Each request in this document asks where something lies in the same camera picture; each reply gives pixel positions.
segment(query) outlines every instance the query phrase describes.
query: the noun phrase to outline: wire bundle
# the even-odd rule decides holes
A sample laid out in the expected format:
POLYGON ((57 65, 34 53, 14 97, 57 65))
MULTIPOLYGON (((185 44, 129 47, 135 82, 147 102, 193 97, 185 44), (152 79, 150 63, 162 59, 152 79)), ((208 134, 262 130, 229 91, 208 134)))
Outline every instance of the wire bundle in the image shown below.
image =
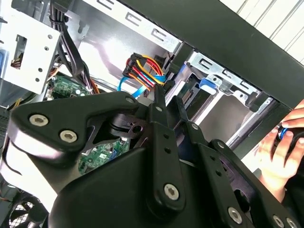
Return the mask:
POLYGON ((155 84, 163 85, 163 71, 159 64, 151 57, 132 54, 131 57, 126 62, 126 68, 123 71, 124 77, 122 78, 118 91, 121 90, 121 84, 128 78, 135 79, 139 82, 145 89, 150 91, 155 84), (154 71, 156 75, 159 75, 161 79, 157 76, 153 76, 148 72, 143 65, 147 64, 150 67, 150 72, 154 71))
POLYGON ((79 84, 84 86, 90 94, 98 94, 99 90, 90 78, 89 69, 81 59, 77 47, 67 31, 66 22, 68 21, 68 17, 66 17, 63 12, 57 10, 52 2, 49 19, 52 28, 62 33, 60 45, 58 46, 58 57, 60 58, 60 61, 67 67, 72 77, 75 78, 79 84))

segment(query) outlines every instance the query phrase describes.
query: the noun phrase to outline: fan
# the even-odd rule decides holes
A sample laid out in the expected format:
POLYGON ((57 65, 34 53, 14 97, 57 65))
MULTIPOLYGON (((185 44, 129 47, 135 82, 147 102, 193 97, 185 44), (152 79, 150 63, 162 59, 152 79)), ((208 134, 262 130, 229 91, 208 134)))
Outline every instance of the fan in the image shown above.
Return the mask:
POLYGON ((13 200, 10 214, 4 221, 5 228, 38 228, 48 216, 40 201, 26 193, 18 194, 13 200))

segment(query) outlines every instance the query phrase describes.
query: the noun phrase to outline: slot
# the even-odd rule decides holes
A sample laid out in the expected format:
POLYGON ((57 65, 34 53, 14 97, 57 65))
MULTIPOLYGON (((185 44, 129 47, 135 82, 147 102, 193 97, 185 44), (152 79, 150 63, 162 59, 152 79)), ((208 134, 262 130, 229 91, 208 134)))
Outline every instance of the slot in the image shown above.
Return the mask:
POLYGON ((16 37, 16 50, 14 54, 14 59, 12 60, 11 66, 20 70, 22 65, 23 54, 27 45, 27 40, 25 37, 17 35, 16 37))

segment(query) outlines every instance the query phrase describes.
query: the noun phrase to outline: motherboard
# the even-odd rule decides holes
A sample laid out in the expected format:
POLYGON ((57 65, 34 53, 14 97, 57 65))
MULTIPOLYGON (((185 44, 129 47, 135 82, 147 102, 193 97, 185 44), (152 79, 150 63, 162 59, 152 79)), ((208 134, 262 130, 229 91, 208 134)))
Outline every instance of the motherboard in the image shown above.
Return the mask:
POLYGON ((81 85, 72 81, 72 78, 64 75, 52 77, 49 82, 49 88, 47 93, 48 100, 86 96, 90 94, 81 85))
POLYGON ((118 140, 114 143, 99 145, 82 153, 79 160, 79 172, 85 174, 117 158, 129 150, 130 140, 118 140))
MULTIPOLYGON (((49 82, 46 99, 56 100, 86 95, 89 95, 89 92, 77 82, 74 82, 72 78, 65 75, 56 75, 49 82)), ((78 170, 81 174, 88 173, 127 152, 129 146, 130 139, 120 138, 114 143, 94 147, 81 154, 78 161, 78 170)))

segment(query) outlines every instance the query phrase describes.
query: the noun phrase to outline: blue latch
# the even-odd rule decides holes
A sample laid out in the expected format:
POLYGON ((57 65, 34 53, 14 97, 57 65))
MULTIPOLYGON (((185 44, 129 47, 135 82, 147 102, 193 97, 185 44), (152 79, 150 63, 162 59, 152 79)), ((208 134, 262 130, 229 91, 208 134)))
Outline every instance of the blue latch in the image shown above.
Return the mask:
POLYGON ((200 81, 199 86, 200 86, 200 89, 206 91, 207 93, 209 93, 211 95, 215 95, 217 93, 217 86, 205 78, 203 78, 200 81))

